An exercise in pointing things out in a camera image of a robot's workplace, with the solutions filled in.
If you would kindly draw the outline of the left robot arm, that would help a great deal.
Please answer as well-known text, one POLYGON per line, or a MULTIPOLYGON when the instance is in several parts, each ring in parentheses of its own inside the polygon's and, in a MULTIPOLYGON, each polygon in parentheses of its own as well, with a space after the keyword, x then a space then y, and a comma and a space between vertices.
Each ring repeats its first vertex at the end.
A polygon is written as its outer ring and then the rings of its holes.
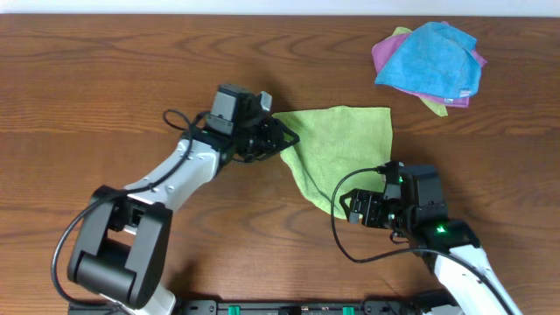
POLYGON ((299 141, 270 113, 272 97, 221 84, 210 110, 183 113, 172 154, 138 181, 100 186, 70 223, 78 228, 66 274, 102 303, 71 299, 84 311, 178 314, 177 297, 161 283, 174 214, 193 193, 235 161, 268 159, 299 141))

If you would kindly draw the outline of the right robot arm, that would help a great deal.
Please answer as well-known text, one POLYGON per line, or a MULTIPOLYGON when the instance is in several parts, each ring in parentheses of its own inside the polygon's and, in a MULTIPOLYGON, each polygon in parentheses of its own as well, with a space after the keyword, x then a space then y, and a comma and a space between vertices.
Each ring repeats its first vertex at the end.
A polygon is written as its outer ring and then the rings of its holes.
POLYGON ((430 164, 389 161, 373 171, 384 179, 380 192, 354 188, 333 192, 330 207, 341 207, 348 222, 385 229, 398 250, 369 257, 370 262, 411 253, 422 259, 450 297, 446 304, 425 306, 464 314, 518 314, 469 225, 448 214, 441 178, 430 164))

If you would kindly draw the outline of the olive green bottom cloth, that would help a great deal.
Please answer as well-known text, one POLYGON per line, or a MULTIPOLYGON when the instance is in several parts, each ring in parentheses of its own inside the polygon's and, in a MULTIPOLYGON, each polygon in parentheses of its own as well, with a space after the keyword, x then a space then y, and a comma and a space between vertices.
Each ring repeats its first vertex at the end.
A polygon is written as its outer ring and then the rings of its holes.
MULTIPOLYGON (((409 34, 409 33, 412 33, 411 29, 398 26, 395 28, 392 37, 402 36, 403 34, 409 34)), ((437 116, 448 116, 448 112, 445 105, 436 103, 434 101, 429 101, 427 98, 423 98, 423 97, 420 97, 420 101, 424 105, 426 105, 437 116)))

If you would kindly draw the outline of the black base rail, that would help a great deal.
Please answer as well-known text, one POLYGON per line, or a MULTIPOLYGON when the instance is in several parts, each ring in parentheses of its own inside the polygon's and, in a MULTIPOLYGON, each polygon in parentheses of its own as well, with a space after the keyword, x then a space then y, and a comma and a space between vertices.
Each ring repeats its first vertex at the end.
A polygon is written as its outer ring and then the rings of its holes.
POLYGON ((176 306, 173 315, 463 315, 455 305, 431 309, 402 301, 368 300, 360 303, 225 303, 191 300, 176 306))

